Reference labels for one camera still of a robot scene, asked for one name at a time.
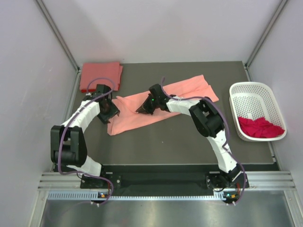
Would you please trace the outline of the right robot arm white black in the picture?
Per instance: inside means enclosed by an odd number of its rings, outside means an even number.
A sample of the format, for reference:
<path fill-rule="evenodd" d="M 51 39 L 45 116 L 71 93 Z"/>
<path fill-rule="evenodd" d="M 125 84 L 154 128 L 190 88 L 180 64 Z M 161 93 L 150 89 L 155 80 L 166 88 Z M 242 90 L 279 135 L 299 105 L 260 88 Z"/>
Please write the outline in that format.
<path fill-rule="evenodd" d="M 219 168 L 218 173 L 206 174 L 209 188 L 216 192 L 232 187 L 246 188 L 248 181 L 244 167 L 235 159 L 228 145 L 226 119 L 210 98 L 168 95 L 162 85 L 155 84 L 149 88 L 147 98 L 136 112 L 154 114 L 156 109 L 190 116 L 197 131 L 209 141 Z"/>

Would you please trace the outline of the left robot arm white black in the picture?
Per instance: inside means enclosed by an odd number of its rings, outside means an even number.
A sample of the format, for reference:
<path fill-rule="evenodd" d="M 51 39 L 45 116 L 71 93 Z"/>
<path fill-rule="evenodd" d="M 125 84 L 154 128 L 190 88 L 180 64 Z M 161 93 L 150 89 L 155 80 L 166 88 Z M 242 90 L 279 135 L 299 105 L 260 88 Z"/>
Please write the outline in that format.
<path fill-rule="evenodd" d="M 103 124 L 120 114 L 112 101 L 112 89 L 98 84 L 96 90 L 87 93 L 79 108 L 61 125 L 55 125 L 50 131 L 51 161 L 57 164 L 62 175 L 83 174 L 91 178 L 96 187 L 113 184 L 102 173 L 102 165 L 88 156 L 84 132 L 94 120 L 99 118 Z"/>

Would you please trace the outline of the salmon pink t shirt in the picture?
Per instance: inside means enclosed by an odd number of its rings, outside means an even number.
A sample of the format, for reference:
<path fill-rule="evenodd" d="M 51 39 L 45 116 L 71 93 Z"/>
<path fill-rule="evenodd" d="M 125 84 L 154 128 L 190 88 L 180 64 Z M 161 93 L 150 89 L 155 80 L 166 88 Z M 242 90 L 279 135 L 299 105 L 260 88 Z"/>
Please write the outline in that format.
<path fill-rule="evenodd" d="M 201 96 L 208 97 L 213 102 L 219 100 L 203 75 L 168 84 L 164 86 L 164 91 L 169 95 L 176 95 L 177 99 Z M 110 119 L 107 125 L 108 135 L 118 135 L 178 115 L 179 113 L 168 110 L 168 99 L 167 96 L 163 100 L 157 99 L 151 96 L 150 91 L 125 97 L 117 96 L 112 101 L 120 114 Z"/>

